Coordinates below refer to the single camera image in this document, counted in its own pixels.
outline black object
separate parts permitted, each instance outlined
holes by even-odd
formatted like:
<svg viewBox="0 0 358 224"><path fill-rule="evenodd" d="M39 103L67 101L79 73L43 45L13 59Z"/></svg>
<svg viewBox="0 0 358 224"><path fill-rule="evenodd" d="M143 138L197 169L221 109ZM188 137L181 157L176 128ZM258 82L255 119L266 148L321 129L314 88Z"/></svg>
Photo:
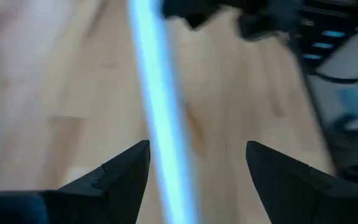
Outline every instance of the black object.
<svg viewBox="0 0 358 224"><path fill-rule="evenodd" d="M313 71L310 75L316 75L317 77L321 78L324 81L331 82L331 83L338 83L338 84L358 84L358 78L336 78L330 77L328 75L324 75L317 71Z"/></svg>
<svg viewBox="0 0 358 224"><path fill-rule="evenodd" d="M358 183L358 129L348 126L358 116L346 114L337 119L327 131L331 158L338 176Z"/></svg>
<svg viewBox="0 0 358 224"><path fill-rule="evenodd" d="M149 164L149 141L141 141L58 190L0 192L0 223L135 224Z"/></svg>
<svg viewBox="0 0 358 224"><path fill-rule="evenodd" d="M195 29L222 6L241 10L237 29L245 40L260 40L277 31L289 33L290 41L295 41L299 49L299 60L312 69L357 34L358 0L164 0L162 12L166 18L184 18ZM358 79L333 78L318 72L310 75L329 82L358 83Z"/></svg>
<svg viewBox="0 0 358 224"><path fill-rule="evenodd" d="M358 223L358 184L254 141L247 144L246 158L272 223Z"/></svg>

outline light wood surface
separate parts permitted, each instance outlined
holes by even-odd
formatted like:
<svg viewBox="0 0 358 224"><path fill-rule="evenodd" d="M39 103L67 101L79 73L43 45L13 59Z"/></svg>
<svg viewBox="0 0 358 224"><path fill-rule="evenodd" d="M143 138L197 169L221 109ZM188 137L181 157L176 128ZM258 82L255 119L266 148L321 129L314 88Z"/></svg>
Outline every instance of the light wood surface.
<svg viewBox="0 0 358 224"><path fill-rule="evenodd" d="M57 188L149 138L126 2L51 2L66 7L56 18L22 7L15 26L0 25L0 189ZM241 40L235 18L223 10L196 32L169 22L178 82L204 222L269 223L248 140L326 172L330 163L293 56L276 38ZM153 167L138 223L162 223Z"/></svg>

